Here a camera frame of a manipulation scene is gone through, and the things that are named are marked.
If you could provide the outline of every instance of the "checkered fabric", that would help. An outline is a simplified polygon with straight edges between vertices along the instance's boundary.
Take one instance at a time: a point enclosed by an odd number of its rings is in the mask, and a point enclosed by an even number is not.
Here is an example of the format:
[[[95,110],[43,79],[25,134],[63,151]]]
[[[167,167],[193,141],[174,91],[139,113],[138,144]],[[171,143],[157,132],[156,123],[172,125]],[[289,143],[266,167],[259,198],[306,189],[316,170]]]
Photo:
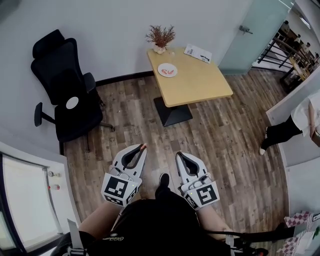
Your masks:
[[[302,211],[301,213],[296,213],[293,217],[284,217],[285,224],[288,228],[306,223],[306,230],[301,232],[296,237],[289,238],[285,240],[283,247],[277,250],[277,253],[282,253],[285,256],[295,256],[298,244],[302,236],[309,232],[312,228],[312,219],[314,215],[308,211]]]

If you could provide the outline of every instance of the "baseboard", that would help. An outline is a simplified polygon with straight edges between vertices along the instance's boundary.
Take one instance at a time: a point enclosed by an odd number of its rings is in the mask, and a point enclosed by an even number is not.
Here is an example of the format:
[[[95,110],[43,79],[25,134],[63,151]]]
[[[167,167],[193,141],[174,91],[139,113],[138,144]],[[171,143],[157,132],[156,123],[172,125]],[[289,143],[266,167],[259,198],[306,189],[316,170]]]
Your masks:
[[[266,67],[259,67],[259,66],[252,66],[252,69],[256,69],[256,70],[268,70],[268,71],[275,71],[275,72],[280,72],[283,74],[286,74],[287,72],[282,71],[282,70],[277,70],[277,69],[273,69],[273,68],[266,68]]]
[[[155,74],[153,71],[145,71],[145,72],[134,73],[134,74],[126,74],[126,75],[121,75],[121,76],[117,76],[117,77],[112,77],[112,78],[96,81],[95,85],[97,87],[104,86],[104,85],[113,84],[113,83],[129,80],[129,79],[138,79],[138,78],[150,77],[150,76],[154,76],[154,75]]]

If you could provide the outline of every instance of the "wooden table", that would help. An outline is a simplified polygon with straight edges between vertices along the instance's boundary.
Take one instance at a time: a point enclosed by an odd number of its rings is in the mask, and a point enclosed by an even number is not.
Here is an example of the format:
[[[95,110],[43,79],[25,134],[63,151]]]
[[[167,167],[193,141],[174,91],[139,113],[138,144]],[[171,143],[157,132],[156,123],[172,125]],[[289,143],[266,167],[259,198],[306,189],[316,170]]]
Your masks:
[[[224,76],[212,61],[207,64],[184,54],[185,48],[169,48],[163,54],[147,51],[162,97],[154,103],[162,125],[170,126],[192,119],[189,103],[196,103],[233,94]],[[174,77],[159,74],[158,66],[170,63],[178,72]]]
[[[280,84],[282,85],[284,91],[289,94],[291,93],[295,88],[297,88],[304,80],[306,80],[310,76],[310,72],[308,70],[303,70],[299,67],[298,63],[293,57],[289,58],[292,68],[283,76],[280,78]],[[291,83],[287,83],[285,79],[293,72],[296,71],[298,74],[298,78],[294,79]]]

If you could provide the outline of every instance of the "railing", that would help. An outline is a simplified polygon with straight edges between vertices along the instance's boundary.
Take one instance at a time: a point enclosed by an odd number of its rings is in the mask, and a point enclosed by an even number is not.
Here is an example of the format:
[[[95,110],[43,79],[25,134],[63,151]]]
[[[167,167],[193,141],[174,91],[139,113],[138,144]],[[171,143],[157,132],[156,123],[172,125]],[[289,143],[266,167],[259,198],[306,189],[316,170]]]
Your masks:
[[[281,50],[285,55],[272,50],[273,48]],[[268,53],[276,54],[278,56],[283,57],[284,59],[279,59],[279,58],[270,56],[270,55],[268,55]],[[270,59],[275,59],[278,62],[265,59],[265,57],[270,58]],[[265,51],[259,57],[258,63],[268,62],[268,63],[273,63],[273,64],[279,65],[279,68],[286,67],[286,68],[291,69],[293,67],[293,65],[290,61],[288,61],[288,59],[290,57],[292,57],[297,63],[300,62],[304,67],[307,67],[310,64],[310,61],[303,53],[295,50],[290,45],[288,45],[285,42],[281,41],[280,39],[274,37],[272,42],[268,44],[268,47],[265,49]]]

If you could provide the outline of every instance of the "chair seat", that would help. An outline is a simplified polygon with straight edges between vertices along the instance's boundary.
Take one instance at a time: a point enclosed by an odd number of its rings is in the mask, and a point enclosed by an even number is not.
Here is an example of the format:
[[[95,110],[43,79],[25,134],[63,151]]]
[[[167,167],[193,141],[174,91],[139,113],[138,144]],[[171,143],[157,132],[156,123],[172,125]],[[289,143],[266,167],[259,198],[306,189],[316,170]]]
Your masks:
[[[56,136],[60,142],[69,142],[87,134],[103,119],[94,92],[74,97],[79,100],[74,108],[68,109],[65,102],[54,109]]]

